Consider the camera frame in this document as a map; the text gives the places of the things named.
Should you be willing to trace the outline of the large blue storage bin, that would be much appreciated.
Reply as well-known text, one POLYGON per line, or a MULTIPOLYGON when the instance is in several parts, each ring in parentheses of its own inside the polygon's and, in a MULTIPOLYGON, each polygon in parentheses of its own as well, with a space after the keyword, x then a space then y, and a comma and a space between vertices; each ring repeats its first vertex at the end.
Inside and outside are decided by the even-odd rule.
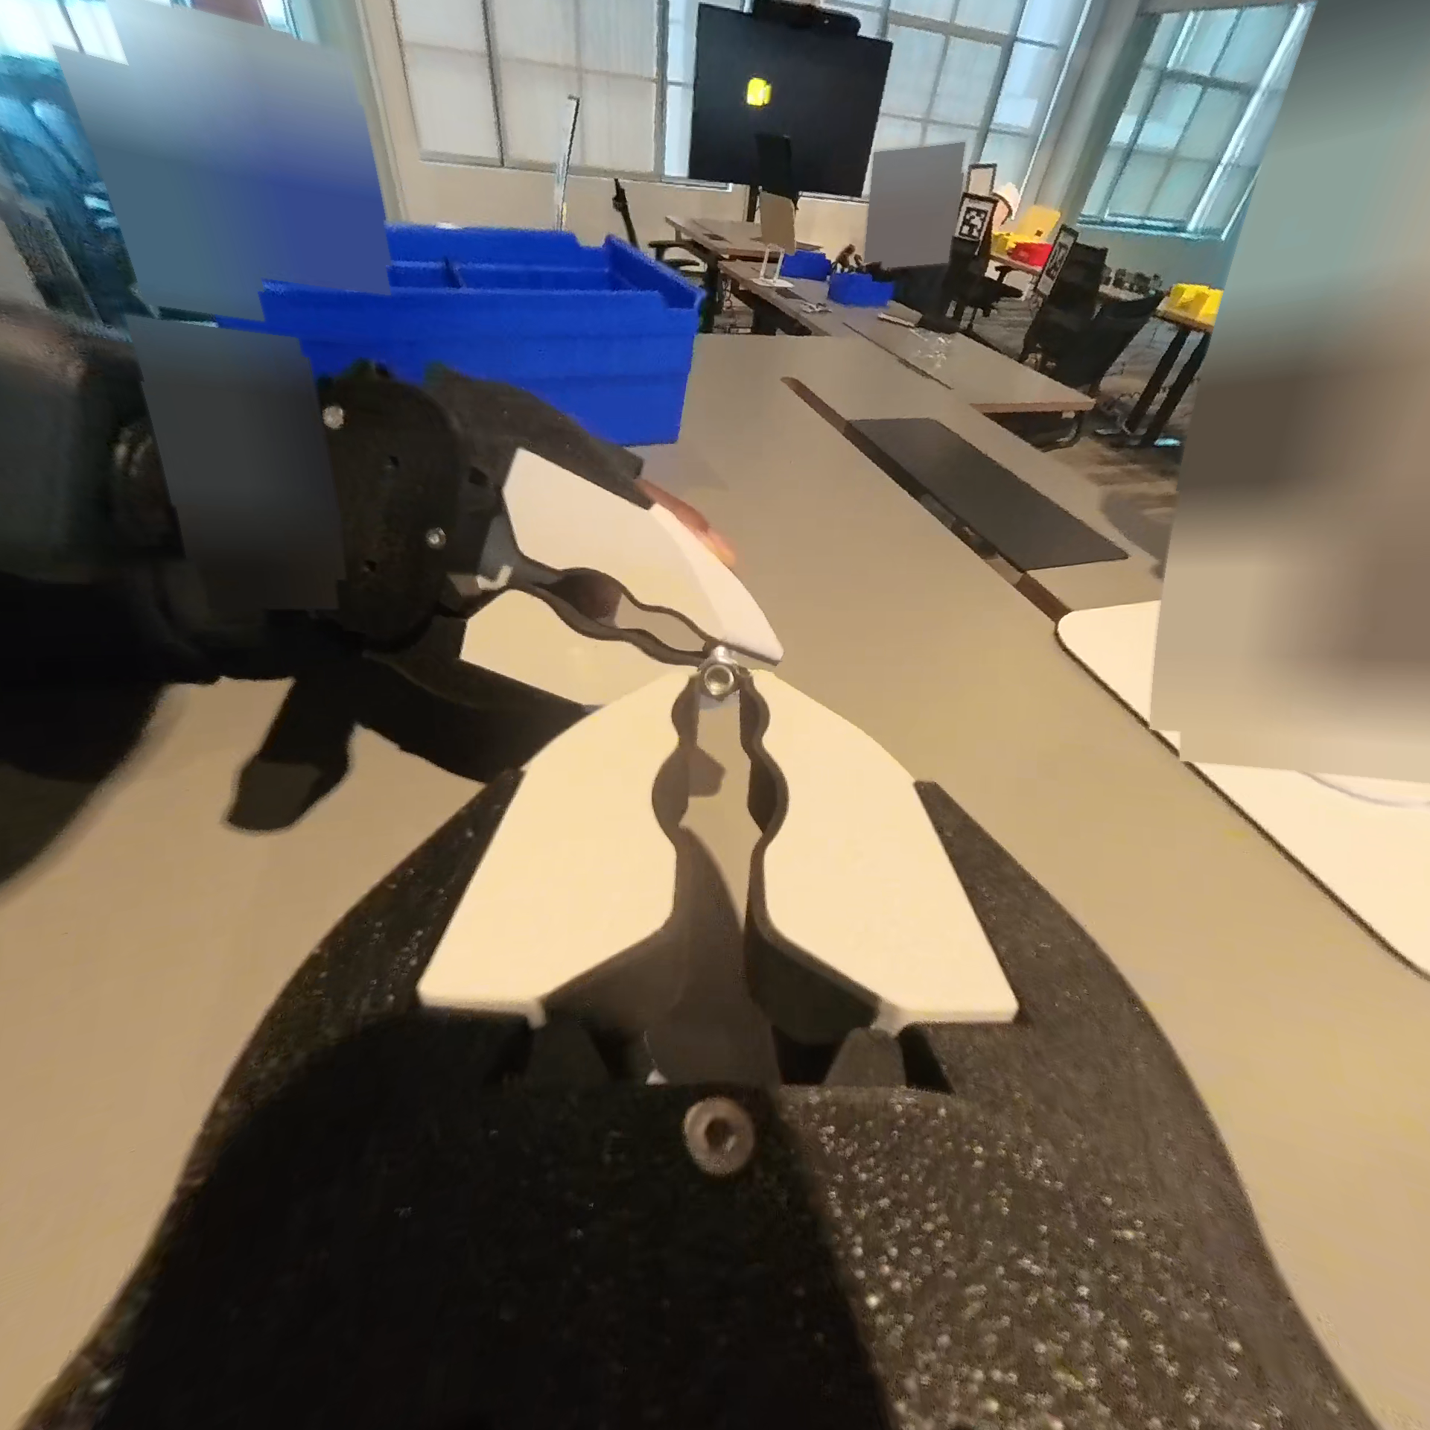
POLYGON ((217 326, 299 340, 313 373, 371 361, 423 384, 441 364, 529 391, 629 448, 678 440, 705 288, 608 235, 389 223, 389 294, 267 281, 259 320, 217 326))

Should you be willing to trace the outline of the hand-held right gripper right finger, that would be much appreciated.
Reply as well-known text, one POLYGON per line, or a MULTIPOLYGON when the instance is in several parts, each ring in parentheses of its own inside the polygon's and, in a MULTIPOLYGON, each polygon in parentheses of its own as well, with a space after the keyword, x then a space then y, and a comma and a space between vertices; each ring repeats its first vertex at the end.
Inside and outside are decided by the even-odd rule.
POLYGON ((745 974, 782 1035, 1007 1024, 1020 1005, 915 777, 770 671, 740 691, 745 974))

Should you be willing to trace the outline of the black office chair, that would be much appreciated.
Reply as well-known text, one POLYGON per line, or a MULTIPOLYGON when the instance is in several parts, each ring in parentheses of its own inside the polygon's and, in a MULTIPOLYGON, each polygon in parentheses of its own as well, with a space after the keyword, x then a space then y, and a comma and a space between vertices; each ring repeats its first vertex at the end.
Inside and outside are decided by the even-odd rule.
POLYGON ((1105 250, 1072 241, 1041 296, 1016 358, 1098 396, 1102 379, 1159 308, 1165 291, 1101 294, 1105 250))
POLYGON ((950 260, 943 276, 938 314, 971 332, 977 317, 989 317, 999 303, 1020 299, 1023 290, 1007 282, 1002 269, 992 267, 995 263, 989 250, 979 251, 962 264, 950 260))

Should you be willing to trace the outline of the white base board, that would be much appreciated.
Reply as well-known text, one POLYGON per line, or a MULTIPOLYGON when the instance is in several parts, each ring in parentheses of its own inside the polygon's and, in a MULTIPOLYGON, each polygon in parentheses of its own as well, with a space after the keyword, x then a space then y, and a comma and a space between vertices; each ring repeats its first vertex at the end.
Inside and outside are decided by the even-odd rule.
MULTIPOLYGON (((1153 726, 1160 601, 1081 609, 1056 623, 1064 652, 1174 755, 1153 726)), ((1393 956, 1428 974, 1428 786, 1193 761, 1190 768, 1393 956)))

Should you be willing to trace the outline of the wooden tablet stand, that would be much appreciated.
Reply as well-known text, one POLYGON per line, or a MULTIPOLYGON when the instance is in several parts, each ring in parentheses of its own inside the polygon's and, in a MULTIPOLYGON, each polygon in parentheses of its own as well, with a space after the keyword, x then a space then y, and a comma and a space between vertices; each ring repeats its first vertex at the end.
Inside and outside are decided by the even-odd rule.
POLYGON ((795 232, 795 202, 785 193, 763 187, 758 200, 760 215, 760 269, 757 284, 763 288, 788 288, 782 275, 786 256, 798 251, 795 232))

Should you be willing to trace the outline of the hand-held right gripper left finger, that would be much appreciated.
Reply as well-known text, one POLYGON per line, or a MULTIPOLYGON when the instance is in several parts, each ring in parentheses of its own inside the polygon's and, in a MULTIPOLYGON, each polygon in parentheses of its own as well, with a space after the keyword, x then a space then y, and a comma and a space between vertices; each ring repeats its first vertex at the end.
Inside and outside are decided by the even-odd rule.
POLYGON ((527 761, 420 974, 426 1009, 649 1027, 684 979, 676 835, 699 716, 685 670, 527 761))

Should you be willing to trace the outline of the black television screen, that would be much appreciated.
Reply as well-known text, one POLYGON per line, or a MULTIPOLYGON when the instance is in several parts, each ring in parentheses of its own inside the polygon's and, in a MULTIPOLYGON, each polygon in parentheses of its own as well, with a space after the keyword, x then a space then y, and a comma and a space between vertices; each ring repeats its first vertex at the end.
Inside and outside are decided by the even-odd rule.
POLYGON ((688 178, 858 199, 865 189, 889 40, 803 7, 702 2, 694 14, 688 178))

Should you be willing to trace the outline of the black table mat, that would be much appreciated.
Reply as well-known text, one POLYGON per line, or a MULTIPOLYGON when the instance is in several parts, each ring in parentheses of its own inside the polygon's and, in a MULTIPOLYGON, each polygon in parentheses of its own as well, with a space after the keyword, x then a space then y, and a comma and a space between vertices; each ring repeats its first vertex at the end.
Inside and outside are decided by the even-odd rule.
POLYGON ((928 416, 862 418, 848 436, 904 491, 1019 570, 1120 562, 1129 553, 1001 463, 928 416))

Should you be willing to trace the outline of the person's left hand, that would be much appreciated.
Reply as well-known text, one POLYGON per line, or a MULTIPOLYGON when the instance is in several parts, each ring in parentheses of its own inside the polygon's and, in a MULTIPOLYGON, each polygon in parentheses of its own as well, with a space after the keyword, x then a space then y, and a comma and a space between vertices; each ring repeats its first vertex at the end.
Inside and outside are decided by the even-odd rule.
POLYGON ((687 527, 691 534, 710 550, 710 553, 724 562, 725 567, 734 567, 737 553, 731 543, 710 524, 710 521, 693 504, 675 492, 663 488, 649 477, 637 477, 636 486, 654 503, 670 510, 676 521, 687 527))

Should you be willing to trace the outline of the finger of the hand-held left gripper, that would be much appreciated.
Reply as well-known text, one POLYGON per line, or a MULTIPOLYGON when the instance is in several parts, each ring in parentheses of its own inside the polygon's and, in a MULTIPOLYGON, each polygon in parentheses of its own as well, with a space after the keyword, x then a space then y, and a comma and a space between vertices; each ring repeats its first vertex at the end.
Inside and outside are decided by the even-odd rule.
POLYGON ((527 448, 514 452, 496 483, 474 556, 474 568, 450 573, 453 609, 466 616, 521 594, 587 638, 626 644, 666 665, 697 667, 719 652, 742 664, 783 661, 755 595, 669 507, 642 504, 527 448), (594 585, 617 606, 681 623, 691 644, 591 615, 572 595, 575 582, 594 585))
POLYGON ((465 662, 576 705, 609 705, 669 674, 687 679, 709 652, 685 616, 640 604, 593 570, 500 588, 451 574, 450 609, 468 616, 465 662))

